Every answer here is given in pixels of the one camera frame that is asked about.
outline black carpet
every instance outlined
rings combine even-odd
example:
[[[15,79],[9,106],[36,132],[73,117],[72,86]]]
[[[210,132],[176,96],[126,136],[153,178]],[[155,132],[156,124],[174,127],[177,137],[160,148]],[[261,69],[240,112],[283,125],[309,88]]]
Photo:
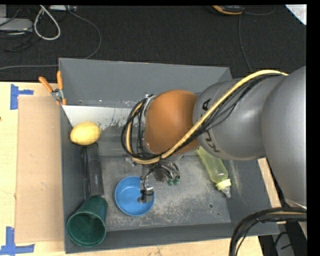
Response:
[[[17,18],[36,17],[40,7],[28,6]],[[19,7],[8,5],[8,17]],[[291,73],[306,65],[306,25],[284,5],[244,7],[247,13],[271,14],[222,15],[209,5],[78,5],[75,14],[95,24],[101,33],[101,46],[92,60],[229,67],[234,78],[260,69]],[[60,57],[86,58],[95,51],[99,34],[91,24],[70,13],[52,14],[61,28],[57,40],[43,40],[35,33],[0,37],[0,81],[32,82],[44,76],[53,83],[57,67],[1,68],[57,65]],[[57,33],[47,15],[37,27],[45,37]]]

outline green plastic cup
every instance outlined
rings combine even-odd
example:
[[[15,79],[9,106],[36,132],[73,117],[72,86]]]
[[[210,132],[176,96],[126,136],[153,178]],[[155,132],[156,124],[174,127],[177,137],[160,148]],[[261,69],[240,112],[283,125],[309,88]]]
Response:
[[[81,247],[95,247],[106,237],[108,204],[101,196],[89,197],[68,219],[66,231],[70,239]]]

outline lemon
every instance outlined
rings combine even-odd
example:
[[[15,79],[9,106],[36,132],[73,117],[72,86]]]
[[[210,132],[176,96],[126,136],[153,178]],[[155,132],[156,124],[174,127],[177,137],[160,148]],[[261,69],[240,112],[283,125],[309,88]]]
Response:
[[[73,127],[70,133],[70,139],[73,143],[87,146],[95,143],[100,135],[102,129],[94,122],[81,122]]]

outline yellow-green bottle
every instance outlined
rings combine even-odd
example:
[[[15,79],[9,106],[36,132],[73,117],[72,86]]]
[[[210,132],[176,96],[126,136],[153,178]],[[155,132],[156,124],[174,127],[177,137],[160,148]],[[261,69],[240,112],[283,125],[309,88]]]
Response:
[[[230,198],[231,181],[228,178],[228,171],[222,160],[209,154],[201,146],[196,151],[201,157],[211,180],[215,183],[216,188],[219,191],[222,191],[227,198]]]

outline blue plastic bowl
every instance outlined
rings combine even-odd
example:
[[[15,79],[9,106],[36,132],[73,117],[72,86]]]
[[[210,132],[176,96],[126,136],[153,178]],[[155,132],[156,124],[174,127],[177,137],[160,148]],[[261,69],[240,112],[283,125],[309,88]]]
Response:
[[[120,210],[129,216],[141,216],[151,210],[155,202],[155,194],[152,201],[140,203],[140,181],[137,176],[129,176],[122,179],[115,188],[115,202]]]

